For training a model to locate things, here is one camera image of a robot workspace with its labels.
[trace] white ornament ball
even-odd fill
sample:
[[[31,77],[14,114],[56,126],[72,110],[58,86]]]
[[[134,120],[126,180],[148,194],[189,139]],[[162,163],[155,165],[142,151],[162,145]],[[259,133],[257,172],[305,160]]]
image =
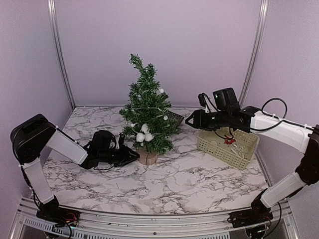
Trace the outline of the white ornament ball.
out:
[[[154,136],[150,133],[145,134],[145,141],[146,142],[150,142],[152,139],[154,138]]]
[[[141,131],[144,133],[148,133],[149,132],[149,127],[148,125],[145,123],[144,125],[142,125]]]
[[[143,142],[144,139],[145,139],[145,134],[143,134],[143,133],[138,133],[138,134],[136,135],[136,141],[137,141],[137,142]]]

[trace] black cable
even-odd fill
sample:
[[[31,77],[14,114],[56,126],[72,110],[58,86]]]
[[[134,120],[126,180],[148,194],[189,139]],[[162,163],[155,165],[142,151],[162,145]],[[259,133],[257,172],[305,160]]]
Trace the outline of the black cable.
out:
[[[70,230],[70,235],[69,235],[69,237],[67,239],[71,239],[71,237],[72,237],[72,228],[70,227],[70,225],[66,221],[64,221],[62,219],[58,219],[58,218],[52,218],[52,219],[60,221],[60,222],[63,222],[63,225],[67,225],[68,226],[68,228]]]
[[[267,235],[264,236],[264,238],[267,238],[271,233],[273,233],[274,230],[278,227],[278,225],[279,225],[279,223],[280,223],[281,216],[282,216],[282,209],[281,209],[280,203],[278,203],[278,206],[279,206],[279,209],[280,209],[280,215],[279,215],[278,222],[277,222],[277,224],[274,226],[274,228],[273,228]]]
[[[285,113],[284,113],[283,119],[285,119],[285,117],[286,117],[286,115],[287,115],[287,112],[288,112],[288,106],[287,106],[286,102],[285,102],[283,99],[280,99],[280,98],[271,98],[271,99],[267,100],[267,101],[264,103],[264,105],[261,107],[261,112],[262,112],[264,115],[266,115],[266,116],[272,116],[272,115],[270,115],[270,114],[264,112],[265,106],[266,106],[269,102],[271,102],[271,101],[281,101],[282,103],[284,103],[284,105],[285,105]],[[259,131],[259,132],[268,131],[268,130],[271,130],[271,129],[277,127],[277,126],[280,125],[282,122],[283,122],[283,121],[281,120],[281,121],[279,121],[277,124],[275,124],[275,125],[273,125],[273,126],[271,126],[271,127],[268,127],[268,128],[262,128],[262,129],[250,128],[250,129],[251,129],[251,130],[254,130],[254,131]]]
[[[35,196],[36,196],[36,194],[35,194],[35,191],[32,189],[32,192],[33,192],[33,201],[34,201],[34,204],[39,208],[39,210],[41,211],[41,208],[40,208],[40,205],[36,202],[36,200],[35,200]]]
[[[208,104],[207,104],[207,101],[206,101],[205,97],[203,97],[203,100],[204,100],[204,102],[205,102],[205,105],[206,105],[206,106],[207,106],[207,108],[208,108],[208,111],[211,113],[210,107],[208,106]]]
[[[264,110],[264,107],[265,107],[270,101],[274,101],[274,100],[279,100],[279,101],[283,102],[286,109],[285,109],[285,113],[284,113],[284,116],[283,116],[282,120],[281,120],[280,122],[278,122],[277,124],[275,124],[275,125],[273,125],[273,126],[271,126],[271,127],[268,127],[268,128],[252,128],[252,127],[247,127],[247,126],[243,126],[243,125],[240,125],[240,124],[238,124],[238,123],[232,122],[232,121],[229,120],[227,117],[225,117],[223,114],[220,114],[220,116],[223,117],[224,119],[226,119],[228,122],[232,123],[233,125],[238,126],[239,128],[246,128],[246,129],[254,130],[254,131],[258,131],[258,132],[268,131],[268,130],[271,130],[271,129],[277,127],[278,125],[280,125],[280,124],[284,121],[284,119],[285,119],[285,117],[286,117],[286,115],[287,115],[287,112],[288,112],[288,107],[287,107],[287,104],[286,104],[286,102],[285,102],[284,100],[282,100],[282,99],[280,99],[280,98],[271,98],[271,99],[268,100],[266,103],[264,103],[264,105],[262,106],[261,111],[262,111],[263,114],[267,115],[267,114],[263,111],[263,110]]]
[[[97,168],[97,166],[95,166],[93,169],[96,170],[96,171],[104,171],[104,170],[110,170],[110,169],[112,169],[112,168],[114,168],[114,165],[113,165],[112,167],[103,168],[103,169],[99,169],[99,168]]]
[[[290,121],[287,121],[287,120],[285,120],[285,119],[283,120],[283,122],[288,123],[288,124],[291,124],[291,125],[299,126],[299,127],[301,127],[301,128],[306,128],[306,129],[309,129],[309,130],[311,130],[311,131],[314,131],[314,128],[311,128],[311,127],[305,127],[304,125],[299,124],[299,123],[290,122]]]
[[[211,100],[210,100],[210,98],[208,97],[208,95],[207,94],[205,94],[205,93],[203,93],[203,96],[204,96],[204,98],[206,97],[207,99],[208,99],[208,101],[209,101],[209,103],[214,107],[214,109],[218,112],[219,110],[218,110],[218,108],[211,102]]]
[[[231,131],[230,131],[230,128],[229,128],[229,133],[230,133],[230,135],[232,136],[231,138],[222,137],[222,136],[220,136],[215,130],[214,130],[214,133],[215,133],[218,137],[220,137],[220,138],[222,138],[222,139],[225,139],[225,140],[231,140],[231,139],[234,138],[233,134],[232,134]]]

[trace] lavender wall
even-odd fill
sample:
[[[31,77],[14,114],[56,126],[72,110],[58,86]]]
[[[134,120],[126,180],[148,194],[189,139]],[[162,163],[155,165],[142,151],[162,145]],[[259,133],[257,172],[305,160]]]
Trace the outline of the lavender wall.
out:
[[[319,123],[319,2],[270,1],[263,45],[246,105],[261,107],[271,97],[288,104],[287,118]],[[272,104],[269,112],[282,115]],[[286,145],[261,138],[259,150],[274,182],[299,164],[302,154]],[[318,238],[319,184],[306,187],[290,199],[301,238]]]
[[[43,0],[0,1],[0,235],[8,233],[26,183],[11,130],[37,113],[63,125],[71,108],[62,84]]]
[[[66,67],[77,105],[122,105],[137,79],[130,53],[158,69],[174,105],[232,86],[240,94],[259,0],[57,0]]]

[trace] plastic basket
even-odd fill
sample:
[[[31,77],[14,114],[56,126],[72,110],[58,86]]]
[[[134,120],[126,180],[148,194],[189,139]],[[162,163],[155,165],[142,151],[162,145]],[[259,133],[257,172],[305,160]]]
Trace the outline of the plastic basket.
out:
[[[227,127],[217,130],[217,133],[223,137],[224,135],[230,136],[229,128]],[[233,145],[225,144],[224,139],[210,131],[202,131],[199,134],[197,148],[224,161],[225,163],[232,165],[235,168],[244,170],[249,162],[251,162],[254,158],[259,143],[259,137],[239,129],[233,132],[233,135],[237,144],[245,146],[245,157],[235,154],[231,150],[231,148],[234,147]]]

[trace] marble surface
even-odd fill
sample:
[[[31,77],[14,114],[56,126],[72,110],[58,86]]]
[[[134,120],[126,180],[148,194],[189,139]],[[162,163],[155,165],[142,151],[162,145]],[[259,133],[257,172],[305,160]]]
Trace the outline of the marble surface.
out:
[[[119,110],[76,108],[64,131],[82,145],[100,129],[118,135],[125,123]],[[184,116],[193,110],[172,109]],[[85,170],[52,152],[44,166],[45,176],[62,205],[133,214],[195,214],[248,207],[267,187],[256,159],[240,171],[196,150],[199,130],[184,123],[180,128],[181,133],[172,136],[175,149],[159,156],[155,165],[136,161],[106,172]]]

